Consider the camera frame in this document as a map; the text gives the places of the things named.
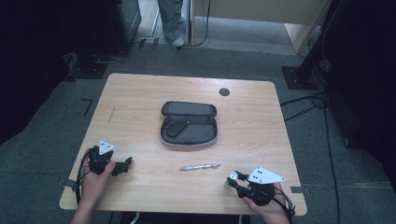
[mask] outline person's leg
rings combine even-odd
[[[182,6],[183,0],[158,0],[161,21],[163,22],[163,36],[168,42],[172,43],[180,38],[177,25],[181,17]]]

